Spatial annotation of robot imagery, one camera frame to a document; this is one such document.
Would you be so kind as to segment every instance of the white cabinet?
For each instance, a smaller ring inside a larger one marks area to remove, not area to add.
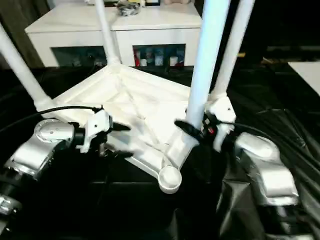
[[[185,44],[184,65],[196,60],[201,18],[193,3],[148,6],[134,16],[118,16],[106,7],[114,42],[123,64],[134,66],[133,46]],[[53,48],[102,46],[96,8],[60,4],[25,29],[46,67],[58,67]]]

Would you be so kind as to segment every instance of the white pole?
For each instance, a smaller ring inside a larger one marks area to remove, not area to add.
[[[95,0],[95,6],[96,6],[96,12],[98,14],[100,27],[102,31],[103,48],[104,48],[108,65],[114,64],[114,63],[120,63],[120,60],[116,54],[114,40],[111,35],[104,0]]]
[[[255,0],[240,0],[210,100],[227,96],[227,88],[246,33]]]
[[[41,88],[1,24],[0,53],[33,99],[36,109],[40,111],[46,109],[46,106],[51,107],[52,99]]]
[[[186,120],[200,128],[214,74],[230,0],[205,0]]]

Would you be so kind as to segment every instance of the black cable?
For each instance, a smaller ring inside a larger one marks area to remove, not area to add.
[[[33,119],[33,118],[39,117],[42,114],[48,114],[48,113],[51,113],[51,112],[60,111],[60,110],[67,110],[67,109],[89,109],[89,110],[92,110],[92,111],[94,111],[96,113],[101,108],[92,107],[92,106],[60,106],[60,107],[49,108],[47,110],[38,111],[38,112],[36,112],[36,113],[34,113],[32,115],[29,115],[29,116],[26,116],[24,118],[21,118],[18,121],[15,121],[15,122],[5,126],[4,128],[0,129],[0,133],[6,131],[7,129],[9,129],[11,127],[13,127],[14,125],[17,125],[17,124],[22,123],[22,122],[24,122],[26,120],[29,120],[29,119]]]

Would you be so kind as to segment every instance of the black tablecloth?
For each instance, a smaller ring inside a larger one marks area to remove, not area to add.
[[[49,68],[34,74],[53,98],[97,70]],[[144,71],[191,84],[192,71]],[[36,110],[12,72],[0,76],[6,84],[0,89],[0,126],[4,127]],[[286,64],[237,66],[228,95],[238,122],[259,128],[276,141],[318,232],[319,96]],[[39,120],[1,134],[3,163],[30,137]],[[277,131],[296,146],[288,145]],[[73,150],[57,153],[54,159],[32,192],[12,239],[264,239],[249,179],[228,154],[195,147],[181,169],[182,185],[173,195],[162,193],[156,179],[124,159],[101,159],[94,152]]]

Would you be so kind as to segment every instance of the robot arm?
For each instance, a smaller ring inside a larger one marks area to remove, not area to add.
[[[0,214],[9,216],[22,207],[27,189],[41,178],[55,151],[74,147],[87,153],[95,138],[104,147],[107,134],[112,130],[128,131],[130,128],[113,122],[104,109],[91,116],[84,127],[57,119],[40,121],[30,139],[15,151],[1,170]]]
[[[232,149],[236,161],[250,177],[267,239],[314,239],[294,178],[282,163],[278,147],[262,136],[236,133],[233,125],[236,115],[226,98],[218,99],[207,108],[201,130],[180,120],[175,124],[200,144],[210,145],[217,152],[224,151],[224,145]]]

